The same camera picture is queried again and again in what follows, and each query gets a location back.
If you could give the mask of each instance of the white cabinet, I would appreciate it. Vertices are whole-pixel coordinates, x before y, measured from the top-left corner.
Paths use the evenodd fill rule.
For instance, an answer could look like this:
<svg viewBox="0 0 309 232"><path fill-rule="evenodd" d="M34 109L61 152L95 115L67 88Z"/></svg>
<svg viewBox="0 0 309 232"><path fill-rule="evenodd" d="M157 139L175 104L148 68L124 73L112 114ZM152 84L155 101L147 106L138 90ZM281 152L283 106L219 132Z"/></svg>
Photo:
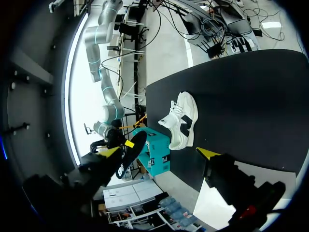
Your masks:
<svg viewBox="0 0 309 232"><path fill-rule="evenodd" d="M153 180L147 180L133 185L138 197L141 201L150 199L156 195L161 194L163 191L155 184Z"/></svg>
<svg viewBox="0 0 309 232"><path fill-rule="evenodd" d="M153 180L138 184L103 191L105 206L108 209L128 206L153 198L162 193L162 190Z"/></svg>
<svg viewBox="0 0 309 232"><path fill-rule="evenodd" d="M120 197L111 197L105 199L105 206L106 208L113 208L113 207L119 207L124 205L131 205L140 202L139 197L137 194L131 193L128 195L123 195Z"/></svg>
<svg viewBox="0 0 309 232"><path fill-rule="evenodd" d="M121 187L121 188L115 188L115 189L113 188L109 190L104 190L103 196L104 196L104 199L107 199L110 197L120 197L120 196L128 195L131 193L135 193L135 190L132 187L132 185L129 185L129 186Z"/></svg>

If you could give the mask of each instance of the water bottle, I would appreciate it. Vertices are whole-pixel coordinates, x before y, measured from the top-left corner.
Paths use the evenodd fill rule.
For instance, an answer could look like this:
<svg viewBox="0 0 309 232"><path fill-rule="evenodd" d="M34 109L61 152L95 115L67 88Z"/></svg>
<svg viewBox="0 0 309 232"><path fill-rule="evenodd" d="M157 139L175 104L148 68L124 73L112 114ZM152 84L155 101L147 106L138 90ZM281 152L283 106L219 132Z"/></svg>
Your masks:
<svg viewBox="0 0 309 232"><path fill-rule="evenodd" d="M168 215L171 215L172 213L176 212L178 209L180 209L182 206L179 202L174 202L168 206L165 207L165 212Z"/></svg>
<svg viewBox="0 0 309 232"><path fill-rule="evenodd" d="M187 226L193 224L196 220L197 220L197 218L195 216L193 216L192 214L188 214L187 216L183 217L179 221L179 225L181 225L182 227L187 227Z"/></svg>
<svg viewBox="0 0 309 232"><path fill-rule="evenodd" d="M174 198L172 198L171 196L167 197L167 198L164 198L163 200L161 200L159 202L160 206L165 208L166 206L174 203L176 200Z"/></svg>
<svg viewBox="0 0 309 232"><path fill-rule="evenodd" d="M188 214L190 214L190 212L186 209L186 208L180 208L178 209L176 212L172 213L170 215L170 217L174 220L180 220L182 219L183 217L186 217L188 216Z"/></svg>

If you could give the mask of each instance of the yellow tape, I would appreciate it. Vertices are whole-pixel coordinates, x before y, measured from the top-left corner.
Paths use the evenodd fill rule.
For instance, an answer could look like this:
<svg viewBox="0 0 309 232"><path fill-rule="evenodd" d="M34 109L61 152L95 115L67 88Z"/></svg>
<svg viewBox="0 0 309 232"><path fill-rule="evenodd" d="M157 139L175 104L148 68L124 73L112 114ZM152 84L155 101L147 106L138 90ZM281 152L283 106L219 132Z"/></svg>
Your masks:
<svg viewBox="0 0 309 232"><path fill-rule="evenodd" d="M131 148L134 147L134 143L132 143L132 142L129 141L129 140L127 140L127 141L125 142L125 145L128 146L128 147L131 147Z"/></svg>
<svg viewBox="0 0 309 232"><path fill-rule="evenodd" d="M209 160L211 157L220 156L220 155L221 155L221 154L219 154L219 153L215 153L215 152L212 152L212 151L203 149L203 148L201 148L201 147L197 147L197 148L196 148L196 151L197 151L199 154L201 154L202 156L206 157L208 160Z"/></svg>
<svg viewBox="0 0 309 232"><path fill-rule="evenodd" d="M103 150L103 151L100 151L99 152L99 155L101 156L105 156L106 158L108 158L109 156L111 156L112 154L114 154L114 152L116 150L118 150L120 147L117 146L117 147L114 147L114 148L111 148L111 149L108 149L108 150Z"/></svg>

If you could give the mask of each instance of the black logo on sneaker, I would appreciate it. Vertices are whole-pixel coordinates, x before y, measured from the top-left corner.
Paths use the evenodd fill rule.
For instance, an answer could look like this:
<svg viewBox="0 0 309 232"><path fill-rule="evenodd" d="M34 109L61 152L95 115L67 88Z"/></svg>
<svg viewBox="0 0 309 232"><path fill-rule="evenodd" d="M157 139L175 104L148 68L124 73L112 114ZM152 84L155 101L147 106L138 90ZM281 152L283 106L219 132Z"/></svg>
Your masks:
<svg viewBox="0 0 309 232"><path fill-rule="evenodd" d="M182 123L180 125L180 131L181 133L183 133L186 137L189 137L189 130L191 128L192 125L192 119L190 119L187 115L184 115L182 117L182 120L185 121L186 123Z"/></svg>

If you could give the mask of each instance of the teal box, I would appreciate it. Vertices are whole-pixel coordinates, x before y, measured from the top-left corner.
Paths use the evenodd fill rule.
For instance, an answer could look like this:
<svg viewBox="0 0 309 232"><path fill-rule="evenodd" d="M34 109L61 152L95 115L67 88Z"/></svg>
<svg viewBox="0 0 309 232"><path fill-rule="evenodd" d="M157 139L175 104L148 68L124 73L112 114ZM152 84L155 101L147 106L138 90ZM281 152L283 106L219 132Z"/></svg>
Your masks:
<svg viewBox="0 0 309 232"><path fill-rule="evenodd" d="M159 175L170 169L169 138L149 127L137 128L134 135L140 131L147 133L147 142L138 159L152 175Z"/></svg>

